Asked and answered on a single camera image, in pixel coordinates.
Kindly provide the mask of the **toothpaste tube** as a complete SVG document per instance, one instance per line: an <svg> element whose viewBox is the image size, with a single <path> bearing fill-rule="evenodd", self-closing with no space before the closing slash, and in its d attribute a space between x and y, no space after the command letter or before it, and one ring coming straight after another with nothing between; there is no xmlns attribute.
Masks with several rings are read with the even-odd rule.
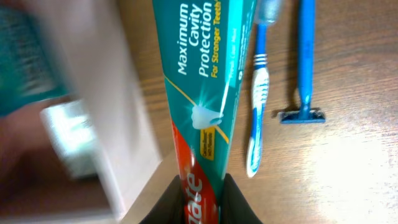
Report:
<svg viewBox="0 0 398 224"><path fill-rule="evenodd" d="M155 0L186 223L219 223L256 1Z"/></svg>

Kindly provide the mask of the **blue white toothbrush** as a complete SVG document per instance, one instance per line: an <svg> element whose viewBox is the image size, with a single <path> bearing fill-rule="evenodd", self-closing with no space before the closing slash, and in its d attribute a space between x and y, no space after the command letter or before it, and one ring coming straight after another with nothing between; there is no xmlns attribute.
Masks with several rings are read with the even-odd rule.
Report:
<svg viewBox="0 0 398 224"><path fill-rule="evenodd" d="M252 123L246 158L246 174L249 178L257 174L262 159L263 118L270 84L266 50L267 29L277 22L282 5L283 0L258 0L256 6L254 23L257 31L251 85Z"/></svg>

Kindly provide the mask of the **blue disposable razor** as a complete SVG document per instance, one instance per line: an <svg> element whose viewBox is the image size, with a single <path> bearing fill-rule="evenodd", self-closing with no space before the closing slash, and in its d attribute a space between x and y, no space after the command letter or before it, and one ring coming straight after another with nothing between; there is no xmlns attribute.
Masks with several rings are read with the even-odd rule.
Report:
<svg viewBox="0 0 398 224"><path fill-rule="evenodd" d="M282 124L324 123L325 113L311 108L315 56L316 1L300 0L298 6L297 89L300 108L279 114Z"/></svg>

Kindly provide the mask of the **white green soap box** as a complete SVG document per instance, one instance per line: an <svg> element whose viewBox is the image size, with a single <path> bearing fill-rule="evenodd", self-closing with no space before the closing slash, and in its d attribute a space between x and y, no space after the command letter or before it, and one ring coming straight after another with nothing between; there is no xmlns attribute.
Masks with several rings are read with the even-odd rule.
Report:
<svg viewBox="0 0 398 224"><path fill-rule="evenodd" d="M40 118L70 178L79 180L96 176L93 160L96 134L83 101L49 106L40 112Z"/></svg>

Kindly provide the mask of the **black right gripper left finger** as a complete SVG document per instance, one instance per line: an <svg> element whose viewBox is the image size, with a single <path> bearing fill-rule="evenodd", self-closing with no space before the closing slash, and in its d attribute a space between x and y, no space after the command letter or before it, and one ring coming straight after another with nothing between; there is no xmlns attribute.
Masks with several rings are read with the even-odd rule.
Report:
<svg viewBox="0 0 398 224"><path fill-rule="evenodd" d="M176 175L139 224L184 224L184 201L180 176Z"/></svg>

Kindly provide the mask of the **teal mouthwash bottle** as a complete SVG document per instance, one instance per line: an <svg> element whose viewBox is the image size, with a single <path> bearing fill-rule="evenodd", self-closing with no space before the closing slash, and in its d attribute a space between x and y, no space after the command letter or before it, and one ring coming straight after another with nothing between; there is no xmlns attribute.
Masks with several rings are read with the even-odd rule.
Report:
<svg viewBox="0 0 398 224"><path fill-rule="evenodd" d="M68 94L67 84L28 12L1 5L1 116Z"/></svg>

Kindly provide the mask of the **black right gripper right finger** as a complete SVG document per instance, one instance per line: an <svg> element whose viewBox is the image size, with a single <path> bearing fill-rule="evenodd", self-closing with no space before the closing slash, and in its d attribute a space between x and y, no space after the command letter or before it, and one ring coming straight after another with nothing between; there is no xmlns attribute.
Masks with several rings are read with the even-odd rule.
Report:
<svg viewBox="0 0 398 224"><path fill-rule="evenodd" d="M224 178L221 197L221 224L263 224L254 213L231 174Z"/></svg>

